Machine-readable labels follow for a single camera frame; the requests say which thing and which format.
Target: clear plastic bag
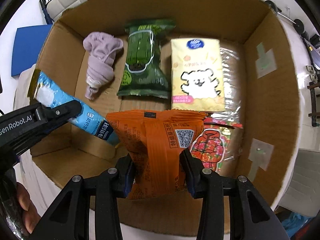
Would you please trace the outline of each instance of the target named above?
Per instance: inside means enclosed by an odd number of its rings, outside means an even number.
[[[244,103],[244,69],[240,64],[237,52],[225,48],[222,44],[220,46],[220,54],[222,57],[225,111],[213,113],[211,117],[236,123],[242,122],[241,107],[242,103]]]

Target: tape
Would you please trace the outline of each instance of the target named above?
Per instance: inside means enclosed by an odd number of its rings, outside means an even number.
[[[257,171],[262,168],[264,171],[268,169],[274,146],[257,139],[252,139],[250,154],[248,159],[252,161],[251,168],[247,178],[253,182]]]
[[[257,51],[259,58],[256,60],[256,70],[258,78],[261,78],[272,71],[275,71],[277,69],[277,65],[272,49],[266,53],[263,44],[260,43],[257,46]]]

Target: purple cloth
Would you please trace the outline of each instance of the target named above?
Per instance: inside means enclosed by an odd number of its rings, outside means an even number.
[[[112,65],[123,41],[107,33],[93,32],[84,39],[83,47],[90,52],[85,97],[92,100],[101,86],[113,81]]]

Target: human hand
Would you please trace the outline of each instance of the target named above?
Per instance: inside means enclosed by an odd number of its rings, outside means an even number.
[[[40,220],[40,216],[35,205],[30,200],[30,195],[26,188],[17,182],[17,199],[23,209],[22,221],[27,231],[31,234]]]

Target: green wrapper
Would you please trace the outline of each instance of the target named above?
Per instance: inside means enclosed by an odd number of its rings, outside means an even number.
[[[159,39],[175,27],[172,20],[139,20],[126,26],[128,53],[118,96],[170,98],[171,89],[160,69]]]

